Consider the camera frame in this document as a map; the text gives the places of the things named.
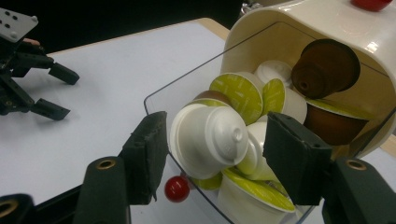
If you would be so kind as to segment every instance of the white table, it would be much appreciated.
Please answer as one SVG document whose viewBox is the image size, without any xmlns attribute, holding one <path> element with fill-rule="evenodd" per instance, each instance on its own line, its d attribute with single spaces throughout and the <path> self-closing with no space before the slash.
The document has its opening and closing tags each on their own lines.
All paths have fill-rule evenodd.
<svg viewBox="0 0 396 224">
<path fill-rule="evenodd" d="M 52 54 L 80 75 L 75 86 L 40 69 L 16 79 L 35 100 L 71 112 L 61 121 L 34 113 L 0 117 L 0 196 L 26 193 L 39 204 L 80 185 L 89 163 L 120 153 L 146 116 L 145 97 L 221 53 L 227 34 L 208 19 L 189 21 Z M 378 153 L 368 161 L 379 165 L 385 158 L 380 172 L 395 188 L 395 159 Z M 170 203 L 163 185 L 172 175 L 179 170 L 168 162 L 158 202 L 131 206 L 133 223 L 227 223 L 197 190 L 183 203 Z M 322 223 L 319 211 L 305 223 Z"/>
</svg>

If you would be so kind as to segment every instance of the red ball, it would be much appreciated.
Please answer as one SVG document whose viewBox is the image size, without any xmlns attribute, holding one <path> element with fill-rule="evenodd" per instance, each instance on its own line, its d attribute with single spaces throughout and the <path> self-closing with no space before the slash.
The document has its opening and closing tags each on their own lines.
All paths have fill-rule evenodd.
<svg viewBox="0 0 396 224">
<path fill-rule="evenodd" d="M 173 176 L 165 184 L 165 196 L 173 203 L 183 202 L 190 194 L 189 182 L 186 177 Z"/>
</svg>

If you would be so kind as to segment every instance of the white container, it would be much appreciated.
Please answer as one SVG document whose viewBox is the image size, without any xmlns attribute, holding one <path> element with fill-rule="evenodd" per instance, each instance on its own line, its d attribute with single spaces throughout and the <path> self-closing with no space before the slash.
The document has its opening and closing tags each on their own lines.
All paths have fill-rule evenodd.
<svg viewBox="0 0 396 224">
<path fill-rule="evenodd" d="M 247 126 L 248 145 L 245 158 L 236 167 L 251 180 L 275 180 L 279 182 L 274 171 L 262 155 L 267 122 L 255 122 Z"/>
<path fill-rule="evenodd" d="M 208 179 L 245 157 L 248 131 L 228 106 L 187 105 L 172 123 L 169 146 L 187 175 Z"/>
<path fill-rule="evenodd" d="M 291 83 L 291 67 L 284 62 L 278 60 L 268 60 L 259 65 L 254 72 L 264 84 L 267 84 L 274 78 L 279 78 L 285 87 L 290 88 Z"/>
</svg>

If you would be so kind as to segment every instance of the transparent tray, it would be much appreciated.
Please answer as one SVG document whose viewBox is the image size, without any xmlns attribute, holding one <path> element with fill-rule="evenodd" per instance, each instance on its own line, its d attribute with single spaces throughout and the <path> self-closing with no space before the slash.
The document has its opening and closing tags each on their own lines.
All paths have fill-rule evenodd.
<svg viewBox="0 0 396 224">
<path fill-rule="evenodd" d="M 279 42 L 276 36 L 284 34 L 298 36 L 298 38 L 295 38 L 296 43 L 286 43 L 285 45 L 285 43 Z M 265 56 L 265 53 L 263 55 L 251 54 L 250 49 L 252 49 L 257 42 L 262 42 L 263 40 L 268 41 L 266 45 L 271 47 L 264 49 L 264 51 L 267 52 L 266 54 L 268 55 L 268 52 L 270 52 L 268 50 L 271 50 L 274 54 L 268 56 Z M 286 63 L 294 64 L 298 60 L 301 50 L 312 40 L 314 40 L 312 36 L 303 34 L 286 23 L 277 22 L 245 41 L 242 41 L 236 46 L 225 50 L 217 57 L 198 66 L 184 76 L 179 77 L 149 95 L 144 102 L 146 112 L 147 114 L 157 111 L 167 112 L 167 134 L 169 141 L 170 127 L 177 112 L 189 103 L 197 94 L 208 90 L 210 83 L 215 77 L 224 72 L 254 72 L 254 69 L 258 66 L 259 62 L 270 59 L 282 60 Z M 276 48 L 280 48 L 283 52 L 276 51 Z M 168 162 L 171 162 L 172 166 L 178 167 L 180 172 L 184 172 L 177 164 L 177 161 L 174 160 L 171 153 L 169 153 L 169 155 L 172 160 L 168 160 Z M 232 223 L 231 220 L 218 209 L 217 190 L 205 190 L 200 189 L 196 185 L 194 186 L 196 191 L 198 191 L 202 197 L 207 200 L 208 204 L 211 205 L 211 209 L 219 212 L 219 216 L 222 217 L 224 221 Z M 281 223 L 300 223 L 309 215 L 312 209 L 313 207 L 311 206 L 297 206 L 296 212 L 287 214 L 282 219 Z"/>
</svg>

